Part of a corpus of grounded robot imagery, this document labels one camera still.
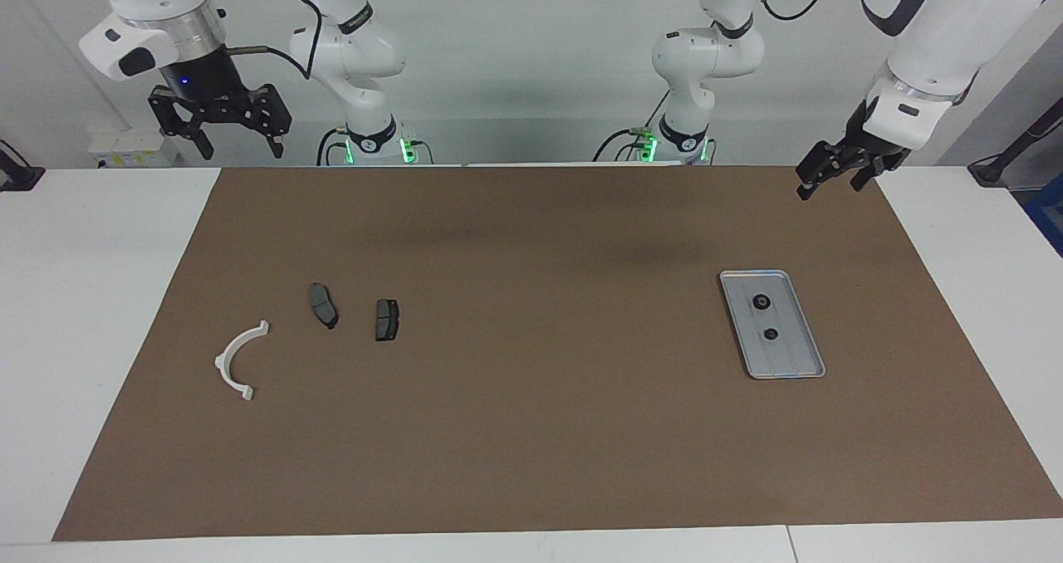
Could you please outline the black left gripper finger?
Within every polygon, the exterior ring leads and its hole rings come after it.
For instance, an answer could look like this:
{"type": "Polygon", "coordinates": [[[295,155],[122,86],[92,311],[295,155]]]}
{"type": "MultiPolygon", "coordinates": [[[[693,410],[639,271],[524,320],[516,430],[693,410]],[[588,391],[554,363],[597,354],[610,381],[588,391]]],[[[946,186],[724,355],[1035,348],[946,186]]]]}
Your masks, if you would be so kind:
{"type": "Polygon", "coordinates": [[[795,173],[800,180],[796,192],[802,201],[809,200],[822,184],[839,176],[840,170],[836,159],[836,146],[820,140],[812,146],[802,163],[795,167],[795,173]]]}
{"type": "Polygon", "coordinates": [[[885,163],[884,159],[870,159],[862,163],[850,180],[850,186],[855,192],[861,192],[870,181],[880,176],[884,172],[892,172],[894,166],[885,163]]]}

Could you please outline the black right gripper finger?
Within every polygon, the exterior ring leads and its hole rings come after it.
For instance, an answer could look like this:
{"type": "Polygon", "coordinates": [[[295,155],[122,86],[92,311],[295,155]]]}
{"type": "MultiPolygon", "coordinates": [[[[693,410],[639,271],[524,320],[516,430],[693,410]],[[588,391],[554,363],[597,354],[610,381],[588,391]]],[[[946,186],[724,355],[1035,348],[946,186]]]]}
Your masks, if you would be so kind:
{"type": "Polygon", "coordinates": [[[149,108],[159,124],[161,135],[189,140],[201,157],[209,161],[215,147],[202,129],[205,118],[200,106],[196,101],[179,97],[172,89],[153,89],[149,93],[149,108]]]}
{"type": "Polygon", "coordinates": [[[291,115],[279,89],[272,84],[263,84],[258,89],[249,91],[249,102],[250,127],[267,140],[273,157],[281,159],[284,154],[282,138],[290,131],[291,115]]]}

